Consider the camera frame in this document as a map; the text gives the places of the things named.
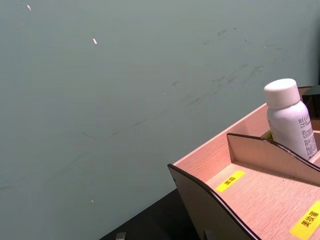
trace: teal wall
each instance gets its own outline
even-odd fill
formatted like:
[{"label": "teal wall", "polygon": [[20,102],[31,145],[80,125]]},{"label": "teal wall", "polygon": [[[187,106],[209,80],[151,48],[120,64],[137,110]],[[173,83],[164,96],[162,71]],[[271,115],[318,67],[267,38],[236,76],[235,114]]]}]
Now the teal wall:
[{"label": "teal wall", "polygon": [[99,239],[173,190],[167,164],[262,104],[266,83],[316,84],[319,10],[0,0],[0,239]]}]

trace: black desk surface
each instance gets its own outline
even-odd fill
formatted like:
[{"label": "black desk surface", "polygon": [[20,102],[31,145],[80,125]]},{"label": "black desk surface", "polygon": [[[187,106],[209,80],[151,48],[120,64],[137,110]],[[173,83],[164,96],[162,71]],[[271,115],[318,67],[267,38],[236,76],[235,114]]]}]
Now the black desk surface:
[{"label": "black desk surface", "polygon": [[199,240],[177,189],[100,240],[116,240],[120,232],[125,240]]}]

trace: white bottle cap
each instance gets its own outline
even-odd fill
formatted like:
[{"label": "white bottle cap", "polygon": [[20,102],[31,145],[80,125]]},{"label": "white bottle cap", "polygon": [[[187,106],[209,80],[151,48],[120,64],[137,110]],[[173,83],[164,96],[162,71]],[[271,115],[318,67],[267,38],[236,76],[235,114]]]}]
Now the white bottle cap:
[{"label": "white bottle cap", "polygon": [[301,100],[297,82],[291,78],[270,82],[264,87],[264,96],[271,109],[284,109]]}]

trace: white bottle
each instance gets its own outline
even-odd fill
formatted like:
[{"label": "white bottle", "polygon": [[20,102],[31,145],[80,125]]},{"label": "white bottle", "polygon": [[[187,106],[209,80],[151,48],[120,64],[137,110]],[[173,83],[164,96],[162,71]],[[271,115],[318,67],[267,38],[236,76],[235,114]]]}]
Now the white bottle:
[{"label": "white bottle", "polygon": [[267,118],[273,140],[309,160],[317,145],[306,105],[297,83],[290,78],[273,81],[264,87]]}]

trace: wooden desk organizer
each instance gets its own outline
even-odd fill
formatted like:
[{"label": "wooden desk organizer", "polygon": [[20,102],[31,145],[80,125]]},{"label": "wooden desk organizer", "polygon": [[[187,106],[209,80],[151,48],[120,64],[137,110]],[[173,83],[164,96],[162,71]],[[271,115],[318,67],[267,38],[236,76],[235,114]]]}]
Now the wooden desk organizer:
[{"label": "wooden desk organizer", "polygon": [[[205,230],[217,240],[298,240],[290,230],[320,200],[320,152],[307,161],[262,138],[270,131],[267,109],[263,104],[168,165],[201,240]],[[312,126],[320,150],[319,120]],[[216,191],[236,171],[245,174]],[[320,227],[309,239],[320,239]]]}]

